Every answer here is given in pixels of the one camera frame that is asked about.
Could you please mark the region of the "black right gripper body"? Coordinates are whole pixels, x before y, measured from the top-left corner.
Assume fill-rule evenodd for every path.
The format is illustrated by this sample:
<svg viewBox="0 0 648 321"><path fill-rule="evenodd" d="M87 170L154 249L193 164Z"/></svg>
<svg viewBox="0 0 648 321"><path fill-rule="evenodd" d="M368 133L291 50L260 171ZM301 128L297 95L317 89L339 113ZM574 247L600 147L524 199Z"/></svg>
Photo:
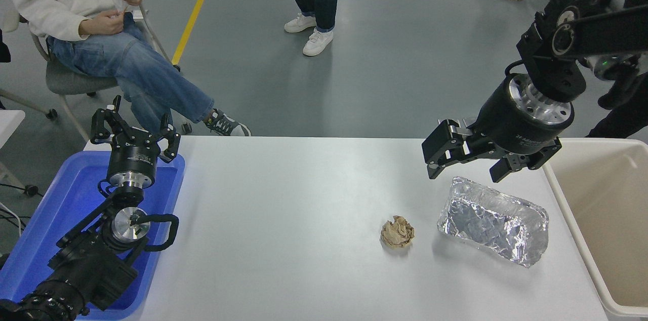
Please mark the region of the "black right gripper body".
<svg viewBox="0 0 648 321"><path fill-rule="evenodd" d="M528 155L526 168L535 170L562 148L558 136L575 116L573 104L549 99L530 77L507 77L480 109L473 130L491 139L501 158Z"/></svg>

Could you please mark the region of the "seated person's right hand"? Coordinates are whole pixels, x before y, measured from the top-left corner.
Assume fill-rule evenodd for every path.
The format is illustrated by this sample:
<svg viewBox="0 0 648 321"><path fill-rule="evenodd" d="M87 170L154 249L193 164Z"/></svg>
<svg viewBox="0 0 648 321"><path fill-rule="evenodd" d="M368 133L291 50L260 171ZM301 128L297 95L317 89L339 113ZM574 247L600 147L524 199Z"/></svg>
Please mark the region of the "seated person's right hand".
<svg viewBox="0 0 648 321"><path fill-rule="evenodd" d="M83 20L79 35L114 35L124 28L124 13L119 10L102 11L91 19Z"/></svg>

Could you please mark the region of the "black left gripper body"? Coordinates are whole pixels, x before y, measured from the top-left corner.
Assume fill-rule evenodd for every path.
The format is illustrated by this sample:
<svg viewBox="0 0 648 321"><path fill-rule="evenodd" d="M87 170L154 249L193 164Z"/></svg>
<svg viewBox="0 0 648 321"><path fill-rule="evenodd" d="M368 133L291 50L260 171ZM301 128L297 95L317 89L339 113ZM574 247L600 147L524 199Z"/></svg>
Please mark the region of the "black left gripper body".
<svg viewBox="0 0 648 321"><path fill-rule="evenodd" d="M154 180L160 148L155 135L140 129L114 134L107 167L108 180L120 180L123 174L135 173Z"/></svg>

